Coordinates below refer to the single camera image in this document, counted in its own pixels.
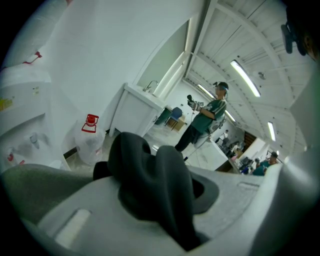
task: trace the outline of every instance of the glove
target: glove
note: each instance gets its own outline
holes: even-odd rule
[[[198,103],[195,103],[194,101],[188,101],[188,105],[192,108],[192,110],[199,111],[201,110],[201,107]]]

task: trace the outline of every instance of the ceiling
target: ceiling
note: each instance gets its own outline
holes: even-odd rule
[[[213,93],[214,82],[227,81],[227,110],[235,125],[268,142],[281,158],[304,150],[305,140],[289,107],[315,66],[296,45],[292,54],[286,53],[280,29],[286,20],[286,7],[279,0],[211,0],[184,78]],[[254,96],[232,60],[246,70],[261,97]],[[276,142],[268,121],[274,124]]]

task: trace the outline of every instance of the tube light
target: tube light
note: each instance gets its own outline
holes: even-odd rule
[[[269,130],[270,130],[270,135],[271,139],[275,142],[276,141],[276,134],[274,130],[274,124],[272,122],[268,122]]]
[[[260,97],[261,94],[256,87],[256,85],[251,81],[250,77],[246,73],[246,71],[243,69],[243,67],[236,61],[231,61],[231,66],[239,73],[239,75],[243,78],[243,80],[247,83],[247,85],[250,87],[251,91],[253,92],[254,96]]]
[[[209,95],[211,98],[214,98],[214,96],[206,89],[204,88],[201,84],[198,84],[199,88],[204,91],[207,95]]]
[[[233,116],[226,110],[225,113],[231,118],[232,121],[236,121]]]

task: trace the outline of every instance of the yellow sticker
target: yellow sticker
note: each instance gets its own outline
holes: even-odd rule
[[[2,98],[0,98],[0,111],[3,111],[5,109],[9,108],[12,105],[13,105],[12,99],[8,99],[8,98],[2,99]]]

